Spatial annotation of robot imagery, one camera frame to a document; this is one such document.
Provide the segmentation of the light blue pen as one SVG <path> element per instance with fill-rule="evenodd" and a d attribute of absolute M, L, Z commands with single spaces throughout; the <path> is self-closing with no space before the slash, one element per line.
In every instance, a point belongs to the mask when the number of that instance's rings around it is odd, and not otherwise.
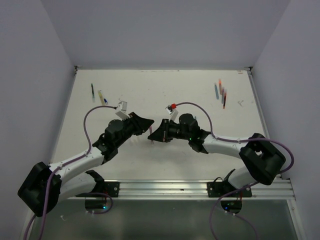
<path fill-rule="evenodd" d="M 214 90 L 215 90 L 216 99 L 219 100 L 220 99 L 220 92 L 218 90 L 218 86 L 216 83 L 214 84 Z"/>

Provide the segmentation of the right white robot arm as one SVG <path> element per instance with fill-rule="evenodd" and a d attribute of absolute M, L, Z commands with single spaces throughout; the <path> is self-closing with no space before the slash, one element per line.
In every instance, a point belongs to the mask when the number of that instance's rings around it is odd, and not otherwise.
<path fill-rule="evenodd" d="M 255 133 L 248 139 L 223 141 L 201 129 L 190 113 L 182 114 L 178 123 L 163 119 L 148 139 L 163 143 L 169 143 L 173 139 L 186 140 L 197 153 L 221 154 L 241 159 L 244 167 L 231 170 L 218 185 L 220 191 L 231 197 L 250 184 L 271 185 L 286 162 L 285 156 L 263 135 Z"/>

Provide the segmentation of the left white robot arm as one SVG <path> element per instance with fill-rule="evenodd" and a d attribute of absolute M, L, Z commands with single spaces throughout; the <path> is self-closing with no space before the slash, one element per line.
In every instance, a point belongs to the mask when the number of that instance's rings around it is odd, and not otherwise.
<path fill-rule="evenodd" d="M 71 179 L 91 168 L 109 162 L 118 154 L 118 148 L 132 136 L 149 130 L 154 120 L 131 112 L 126 119 L 109 122 L 98 140 L 89 149 L 67 160 L 54 164 L 39 162 L 33 166 L 19 188 L 17 195 L 37 217 L 44 209 L 50 212 L 58 203 L 62 187 Z"/>

